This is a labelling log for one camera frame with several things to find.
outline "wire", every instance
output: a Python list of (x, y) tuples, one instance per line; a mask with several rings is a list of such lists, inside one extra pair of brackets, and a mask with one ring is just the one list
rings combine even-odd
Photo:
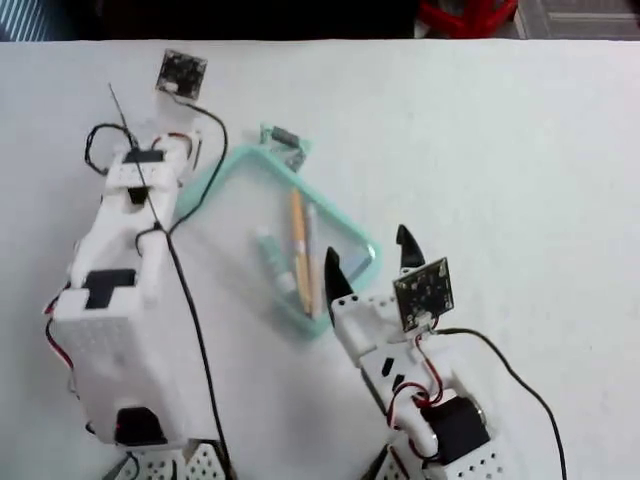
[(190, 108), (191, 110), (198, 112), (214, 120), (218, 125), (220, 125), (220, 128), (222, 129), (222, 138), (223, 138), (222, 154), (220, 155), (220, 160), (218, 161), (218, 164), (216, 165), (216, 167), (213, 169), (213, 173), (211, 174), (211, 177), (209, 177), (209, 181), (207, 182), (207, 185), (204, 187), (204, 190), (202, 191), (202, 195), (200, 196), (198, 203), (196, 203), (196, 205), (191, 210), (185, 213), (182, 217), (180, 217), (176, 221), (176, 223), (173, 224), (173, 226), (169, 229), (169, 235), (172, 235), (173, 232), (175, 232), (176, 228), (178, 228), (182, 223), (188, 220), (191, 217), (191, 215), (193, 215), (202, 206), (205, 198), (207, 198), (209, 190), (211, 189), (211, 185), (213, 185), (213, 181), (218, 176), (218, 173), (220, 172), (220, 168), (222, 167), (222, 164), (224, 163), (224, 160), (227, 157), (227, 150), (229, 149), (229, 135), (227, 133), (226, 125), (218, 116), (214, 115), (208, 110), (205, 110), (202, 107), (198, 107), (197, 105), (193, 105), (191, 103), (186, 103), (178, 100), (178, 98), (173, 93), (168, 92), (167, 90), (161, 90), (161, 91), (169, 95), (171, 99), (178, 105), (182, 105), (183, 107)]
[(111, 82), (108, 83), (109, 91), (111, 92), (111, 98), (113, 98), (113, 103), (116, 104), (116, 109), (118, 110), (118, 114), (120, 114), (120, 120), (122, 120), (122, 126), (127, 130), (129, 130), (129, 125), (127, 125), (127, 119), (124, 118), (124, 113), (122, 113), (122, 108), (120, 107), (120, 102), (118, 101), (118, 97), (116, 97), (116, 92), (113, 91), (113, 87), (111, 86)]
[(433, 378), (436, 381), (436, 385), (438, 386), (438, 393), (433, 398), (433, 400), (430, 400), (429, 398), (427, 398), (426, 401), (420, 405), (421, 407), (430, 407), (431, 405), (435, 405), (440, 400), (442, 400), (442, 396), (444, 394), (444, 386), (442, 383), (442, 378), (440, 378), (440, 374), (438, 373), (438, 370), (436, 370), (436, 367), (433, 365), (431, 360), (429, 360), (429, 357), (427, 357), (427, 355), (424, 353), (424, 351), (420, 347), (421, 341), (422, 341), (422, 334), (416, 335), (416, 338), (414, 339), (416, 348), (422, 355), (422, 358), (424, 358), (424, 362), (427, 365), (427, 368), (431, 371), (431, 375), (433, 375)]
[(435, 462), (440, 458), (440, 455), (437, 453), (431, 457), (425, 457), (424, 455), (422, 455), (422, 453), (420, 453), (413, 439), (410, 438), (408, 442), (409, 442), (409, 450), (411, 450), (411, 453), (413, 453), (416, 457), (418, 457), (423, 462)]
[(118, 125), (117, 123), (100, 123), (91, 129), (89, 135), (87, 135), (87, 140), (84, 147), (84, 163), (86, 163), (97, 174), (106, 177), (109, 169), (106, 167), (100, 168), (96, 166), (96, 164), (91, 159), (91, 147), (93, 146), (93, 140), (95, 139), (96, 134), (103, 128), (111, 128), (113, 130), (118, 130), (124, 133), (131, 148), (137, 148), (138, 140), (131, 134), (127, 127), (123, 127), (122, 125)]
[(389, 428), (393, 428), (394, 430), (400, 430), (400, 428), (396, 427), (394, 424), (395, 403), (396, 403), (396, 399), (398, 398), (398, 395), (400, 395), (400, 392), (402, 392), (405, 388), (409, 388), (409, 387), (417, 388), (422, 393), (425, 393), (427, 398), (429, 398), (429, 391), (425, 388), (424, 385), (420, 385), (419, 383), (416, 383), (416, 382), (404, 382), (398, 385), (396, 389), (393, 391), (393, 397), (391, 398), (391, 402), (389, 402), (389, 408), (387, 409), (387, 426)]
[(202, 330), (200, 328), (200, 320), (198, 318), (198, 312), (196, 310), (196, 305), (195, 305), (195, 302), (193, 301), (193, 297), (191, 295), (191, 290), (189, 290), (189, 286), (187, 285), (187, 280), (184, 276), (182, 264), (180, 263), (180, 259), (178, 258), (178, 254), (173, 245), (171, 234), (167, 233), (166, 237), (167, 237), (167, 246), (169, 247), (169, 253), (171, 254), (171, 259), (173, 260), (173, 264), (176, 267), (176, 272), (178, 273), (178, 279), (180, 280), (180, 285), (182, 286), (182, 290), (184, 291), (184, 296), (187, 300), (189, 311), (191, 312), (191, 317), (193, 318), (193, 325), (196, 329), (196, 336), (198, 337), (198, 346), (200, 347), (200, 353), (202, 354), (202, 363), (204, 364), (204, 372), (207, 377), (207, 386), (209, 388), (209, 397), (211, 398), (211, 408), (213, 410), (213, 417), (216, 422), (218, 435), (220, 436), (220, 446), (222, 448), (222, 453), (223, 453), (223, 456), (225, 457), (223, 458), (224, 461), (222, 462), (223, 469), (225, 470), (225, 478), (232, 478), (231, 457), (229, 456), (227, 441), (224, 438), (222, 423), (220, 422), (220, 414), (218, 413), (218, 405), (216, 403), (216, 397), (213, 391), (213, 380), (211, 378), (211, 370), (209, 369), (207, 349), (205, 348), (204, 339), (202, 337)]
[(129, 457), (133, 461), (133, 466), (135, 467), (135, 473), (133, 474), (133, 477), (131, 477), (130, 480), (136, 480), (136, 478), (138, 478), (138, 476), (140, 475), (140, 461), (131, 452), (127, 452), (127, 457)]
[[(191, 158), (191, 154), (193, 153), (193, 141), (191, 140), (191, 137), (189, 135), (181, 132), (169, 132), (167, 133), (167, 136), (171, 138), (179, 138), (181, 140), (185, 140), (189, 142), (189, 150), (187, 153), (187, 158)], [(160, 140), (162, 140), (162, 136), (156, 137), (156, 139), (151, 143), (151, 149), (154, 149)]]
[(556, 423), (556, 419), (553, 415), (553, 412), (551, 411), (551, 408), (549, 407), (549, 405), (547, 405), (547, 402), (544, 401), (544, 399), (540, 396), (538, 392), (536, 392), (533, 388), (527, 385), (525, 381), (522, 380), (522, 378), (520, 378), (520, 375), (518, 375), (513, 370), (513, 368), (511, 368), (511, 365), (507, 361), (506, 357), (502, 354), (500, 349), (498, 349), (498, 347), (496, 347), (491, 340), (489, 340), (480, 332), (477, 332), (470, 328), (444, 328), (441, 330), (436, 330), (434, 332), (435, 335), (457, 335), (461, 333), (464, 333), (467, 335), (473, 335), (475, 337), (478, 337), (484, 343), (486, 343), (489, 346), (489, 348), (491, 348), (491, 350), (493, 350), (493, 352), (502, 361), (502, 364), (507, 369), (507, 372), (509, 372), (509, 375), (511, 375), (513, 379), (516, 382), (518, 382), (522, 388), (524, 388), (527, 392), (529, 392), (533, 396), (533, 398), (535, 398), (540, 403), (540, 405), (542, 405), (542, 408), (544, 408), (544, 410), (547, 412), (547, 415), (549, 416), (549, 420), (551, 421), (551, 426), (553, 427), (553, 434), (556, 438), (556, 443), (558, 445), (558, 455), (560, 457), (560, 469), (562, 470), (562, 480), (567, 480), (567, 465), (564, 458), (564, 447), (562, 446), (562, 440), (560, 439), (560, 430), (558, 429), (558, 424)]
[(62, 347), (58, 344), (58, 342), (56, 342), (56, 340), (53, 338), (53, 335), (51, 334), (51, 324), (53, 324), (53, 317), (49, 318), (47, 326), (44, 329), (47, 341), (49, 342), (49, 345), (51, 346), (53, 351), (58, 354), (58, 356), (64, 363), (67, 364), (67, 367), (69, 367), (70, 370), (73, 370), (73, 361), (71, 360), (71, 357), (62, 349)]

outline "white plastic housing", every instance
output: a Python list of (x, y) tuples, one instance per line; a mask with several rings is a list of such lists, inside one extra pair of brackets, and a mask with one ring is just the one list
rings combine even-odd
[[(187, 346), (177, 344), (169, 331), (154, 322), (167, 269), (172, 268), (164, 233), (140, 238), (141, 257), (134, 239), (155, 222), (150, 201), (160, 223), (169, 227), (178, 179), (190, 159), (184, 141), (162, 137), (156, 148), (165, 151), (164, 161), (140, 164), (144, 182), (135, 163), (122, 163), (125, 153), (116, 156), (95, 222), (77, 245), (70, 265), (70, 288), (61, 292), (55, 305), (53, 328), (56, 340), (73, 360), (77, 395), (96, 436), (114, 443), (118, 411), (145, 407), (157, 416), (167, 439), (161, 448), (172, 448), (187, 440), (185, 407), (170, 360), (159, 345)], [(128, 188), (143, 185), (149, 187), (150, 201), (132, 204)], [(113, 268), (134, 269), (135, 285), (115, 287), (106, 308), (87, 309), (89, 290), (83, 288), (87, 275)], [(179, 311), (182, 305), (172, 308)], [(182, 310), (188, 318), (186, 305)]]

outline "transparent plastic container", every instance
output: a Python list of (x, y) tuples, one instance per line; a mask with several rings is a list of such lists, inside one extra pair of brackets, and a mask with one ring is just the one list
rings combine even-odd
[[(183, 189), (177, 216), (197, 204), (213, 168), (204, 169)], [(300, 242), (294, 235), (294, 190), (300, 193), (304, 211), (310, 281), (306, 297), (300, 295), (296, 268)], [(315, 234), (310, 234), (310, 205), (316, 212)], [(327, 248), (340, 255), (354, 289), (364, 288), (379, 268), (378, 246), (264, 146), (238, 147), (228, 155), (204, 204), (185, 227), (206, 239), (211, 255), (227, 265), (227, 272), (241, 274), (240, 281), (223, 282), (227, 288), (250, 291), (254, 302), (264, 303), (261, 311), (311, 338), (330, 324), (324, 292)], [(304, 298), (311, 298), (311, 313), (305, 312), (303, 304), (309, 307), (309, 302)]]

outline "black cable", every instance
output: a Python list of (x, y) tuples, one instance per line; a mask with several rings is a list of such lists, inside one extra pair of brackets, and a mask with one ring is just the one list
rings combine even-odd
[(116, 97), (116, 92), (113, 91), (113, 87), (111, 86), (111, 82), (109, 82), (109, 91), (111, 92), (111, 98), (113, 98), (113, 103), (116, 104), (116, 109), (118, 110), (118, 114), (120, 115), (120, 120), (122, 120), (122, 126), (129, 130), (129, 125), (127, 125), (127, 119), (124, 118), (124, 113), (122, 113), (122, 108), (120, 107), (120, 102), (118, 101), (118, 97)]
[(191, 110), (198, 112), (206, 117), (209, 117), (210, 119), (214, 120), (218, 125), (220, 125), (220, 128), (222, 129), (222, 139), (223, 139), (223, 145), (222, 145), (222, 154), (220, 155), (220, 160), (218, 161), (218, 164), (216, 165), (216, 167), (213, 169), (213, 173), (211, 174), (211, 177), (209, 177), (209, 181), (207, 182), (207, 185), (204, 187), (204, 190), (202, 192), (202, 195), (200, 196), (200, 200), (198, 200), (198, 203), (196, 203), (196, 205), (189, 210), (187, 213), (185, 213), (182, 217), (180, 217), (176, 223), (173, 224), (173, 226), (169, 229), (169, 235), (172, 235), (173, 232), (175, 232), (176, 228), (178, 228), (178, 226), (180, 226), (182, 223), (184, 223), (186, 220), (188, 220), (191, 215), (193, 215), (204, 203), (205, 198), (207, 198), (207, 194), (209, 193), (209, 190), (211, 189), (211, 185), (213, 185), (213, 181), (216, 179), (216, 177), (218, 176), (218, 173), (220, 172), (220, 168), (222, 167), (222, 164), (225, 160), (225, 158), (227, 157), (227, 150), (229, 149), (229, 135), (227, 133), (227, 127), (224, 124), (224, 122), (215, 114), (209, 112), (208, 110), (205, 110), (202, 107), (199, 107), (197, 105), (193, 105), (191, 103), (186, 103), (186, 102), (182, 102), (180, 100), (178, 100), (178, 98), (171, 92), (168, 92), (166, 90), (162, 90), (164, 93), (166, 93), (167, 95), (169, 95), (171, 97), (171, 99), (177, 103), (178, 105), (182, 105), (183, 107), (186, 108), (190, 108)]
[(173, 245), (173, 240), (171, 239), (171, 234), (167, 233), (167, 246), (169, 247), (169, 253), (171, 254), (171, 259), (173, 260), (173, 264), (176, 267), (176, 272), (178, 273), (178, 279), (180, 280), (180, 285), (182, 286), (182, 290), (184, 291), (184, 296), (187, 299), (187, 304), (189, 305), (189, 311), (191, 312), (191, 317), (193, 318), (193, 325), (196, 329), (196, 336), (198, 337), (198, 346), (200, 347), (200, 352), (202, 354), (202, 363), (204, 364), (204, 373), (207, 377), (207, 386), (209, 388), (209, 397), (211, 398), (211, 408), (213, 410), (213, 418), (216, 422), (216, 428), (218, 430), (218, 435), (220, 436), (220, 447), (222, 449), (222, 468), (224, 470), (225, 478), (233, 478), (231, 475), (231, 457), (229, 456), (229, 449), (227, 447), (227, 441), (224, 438), (224, 433), (222, 431), (222, 423), (220, 422), (220, 414), (218, 413), (218, 405), (216, 403), (215, 393), (213, 391), (213, 380), (211, 379), (211, 370), (209, 369), (209, 360), (207, 358), (207, 350), (205, 348), (204, 339), (202, 337), (202, 330), (200, 328), (200, 320), (198, 318), (198, 312), (196, 310), (196, 305), (193, 301), (193, 297), (191, 296), (191, 290), (189, 290), (189, 286), (187, 285), (187, 279), (184, 276), (184, 271), (182, 269), (182, 264), (180, 263), (180, 259), (178, 258), (178, 253)]
[(131, 477), (131, 480), (136, 480), (136, 478), (138, 478), (138, 476), (140, 475), (140, 461), (131, 452), (127, 452), (127, 457), (129, 457), (133, 461), (133, 465), (136, 468), (133, 477)]
[(459, 333), (466, 333), (468, 335), (473, 335), (475, 337), (478, 337), (480, 340), (486, 343), (489, 346), (489, 348), (491, 348), (491, 350), (493, 350), (493, 352), (502, 361), (504, 367), (507, 369), (507, 372), (509, 372), (509, 375), (511, 375), (513, 379), (516, 382), (518, 382), (522, 388), (524, 388), (527, 392), (529, 392), (533, 396), (533, 398), (535, 398), (540, 403), (540, 405), (542, 405), (542, 408), (544, 408), (545, 411), (547, 412), (547, 415), (549, 416), (549, 420), (551, 421), (551, 426), (553, 427), (553, 434), (556, 437), (556, 443), (558, 445), (558, 455), (560, 457), (560, 469), (562, 470), (562, 480), (567, 480), (567, 465), (564, 458), (564, 447), (562, 446), (562, 440), (560, 439), (560, 430), (558, 429), (558, 424), (556, 423), (556, 419), (553, 415), (553, 412), (551, 411), (551, 408), (549, 407), (549, 405), (547, 405), (547, 402), (544, 401), (544, 399), (540, 396), (540, 394), (536, 392), (533, 388), (531, 388), (529, 385), (527, 385), (525, 381), (522, 380), (522, 378), (520, 378), (520, 375), (518, 375), (513, 370), (513, 368), (511, 368), (511, 365), (509, 364), (505, 356), (502, 354), (502, 352), (498, 349), (498, 347), (496, 347), (495, 344), (491, 340), (489, 340), (487, 337), (485, 337), (483, 334), (475, 330), (471, 330), (470, 328), (443, 328), (440, 330), (435, 330), (433, 333), (435, 335), (456, 335)]
[(127, 137), (127, 140), (131, 148), (138, 147), (138, 140), (131, 134), (131, 132), (126, 127), (123, 127), (122, 125), (118, 125), (117, 123), (100, 123), (91, 129), (91, 131), (89, 132), (89, 135), (87, 135), (87, 141), (84, 147), (84, 162), (87, 165), (89, 165), (89, 167), (91, 167), (91, 169), (94, 172), (96, 172), (99, 175), (102, 175), (103, 177), (106, 177), (107, 173), (109, 172), (109, 169), (106, 167), (105, 168), (97, 167), (96, 164), (93, 163), (93, 160), (91, 159), (91, 147), (93, 145), (93, 140), (95, 139), (96, 134), (103, 128), (111, 128), (124, 133), (124, 135)]

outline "red object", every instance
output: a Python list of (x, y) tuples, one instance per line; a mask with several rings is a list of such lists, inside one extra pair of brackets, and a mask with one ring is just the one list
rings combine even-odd
[(418, 18), (451, 38), (490, 37), (515, 13), (518, 0), (505, 0), (494, 9), (494, 0), (466, 0), (461, 17), (451, 15), (420, 0)]

